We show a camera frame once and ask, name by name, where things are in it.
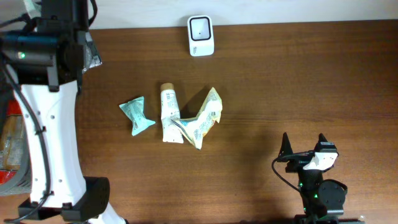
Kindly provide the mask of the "mint green tissue packet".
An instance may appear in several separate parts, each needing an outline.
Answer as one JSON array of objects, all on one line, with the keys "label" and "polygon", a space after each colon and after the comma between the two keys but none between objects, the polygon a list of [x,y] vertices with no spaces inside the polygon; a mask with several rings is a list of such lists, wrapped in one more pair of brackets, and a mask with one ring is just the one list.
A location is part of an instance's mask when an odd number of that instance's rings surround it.
[{"label": "mint green tissue packet", "polygon": [[140,96],[136,99],[119,105],[123,113],[132,121],[132,136],[146,130],[149,126],[155,124],[155,121],[147,119],[144,114],[144,97]]}]

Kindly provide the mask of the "yellow white snack bag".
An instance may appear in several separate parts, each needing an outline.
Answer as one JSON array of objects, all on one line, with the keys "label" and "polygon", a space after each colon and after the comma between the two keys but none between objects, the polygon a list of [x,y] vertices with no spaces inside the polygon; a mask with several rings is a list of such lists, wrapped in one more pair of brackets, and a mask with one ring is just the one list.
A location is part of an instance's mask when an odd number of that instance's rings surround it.
[{"label": "yellow white snack bag", "polygon": [[215,123],[220,122],[222,110],[222,99],[213,87],[194,118],[175,118],[172,119],[172,123],[197,150],[201,151],[203,138]]}]

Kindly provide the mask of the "white tube with gold cap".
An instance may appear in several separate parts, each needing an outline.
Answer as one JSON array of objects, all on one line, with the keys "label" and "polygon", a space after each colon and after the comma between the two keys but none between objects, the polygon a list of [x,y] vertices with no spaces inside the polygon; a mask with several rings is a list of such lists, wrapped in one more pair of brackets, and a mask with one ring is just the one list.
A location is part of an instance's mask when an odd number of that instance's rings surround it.
[{"label": "white tube with gold cap", "polygon": [[183,136],[172,122],[173,119],[180,119],[180,110],[174,85],[172,83],[161,84],[160,90],[162,140],[163,142],[182,144]]}]

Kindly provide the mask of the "red orange pasta packet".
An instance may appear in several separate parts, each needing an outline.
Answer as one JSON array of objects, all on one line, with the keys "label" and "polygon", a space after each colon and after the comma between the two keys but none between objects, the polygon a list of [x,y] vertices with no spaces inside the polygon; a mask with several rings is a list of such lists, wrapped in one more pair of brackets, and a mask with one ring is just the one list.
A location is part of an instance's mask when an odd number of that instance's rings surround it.
[{"label": "red orange pasta packet", "polygon": [[21,108],[16,100],[9,100],[1,133],[1,185],[9,182],[21,168],[24,141]]}]

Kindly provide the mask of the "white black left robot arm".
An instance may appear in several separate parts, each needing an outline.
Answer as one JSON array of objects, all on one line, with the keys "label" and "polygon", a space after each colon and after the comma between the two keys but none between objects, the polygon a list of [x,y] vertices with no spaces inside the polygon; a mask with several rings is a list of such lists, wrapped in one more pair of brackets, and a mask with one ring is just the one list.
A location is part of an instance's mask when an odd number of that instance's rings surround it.
[{"label": "white black left robot arm", "polygon": [[29,198],[14,223],[61,216],[68,223],[124,223],[109,202],[105,177],[83,175],[75,126],[83,74],[101,65],[90,25],[95,1],[42,1],[1,34],[1,71],[24,118],[32,171]]}]

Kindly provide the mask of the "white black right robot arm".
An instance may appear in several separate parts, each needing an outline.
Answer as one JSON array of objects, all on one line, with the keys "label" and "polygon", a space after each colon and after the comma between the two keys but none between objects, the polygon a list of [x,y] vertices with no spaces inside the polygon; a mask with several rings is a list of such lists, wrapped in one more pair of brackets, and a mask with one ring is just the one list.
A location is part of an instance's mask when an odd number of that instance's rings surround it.
[{"label": "white black right robot arm", "polygon": [[[323,174],[333,168],[339,153],[333,142],[320,133],[314,149],[293,152],[287,133],[282,136],[278,156],[272,161],[274,174],[297,191],[303,203],[303,215],[294,216],[293,223],[317,224],[362,223],[358,219],[341,219],[348,187],[340,181],[324,179]],[[293,185],[275,169],[275,163],[285,163],[286,173],[298,175],[298,184]]]}]

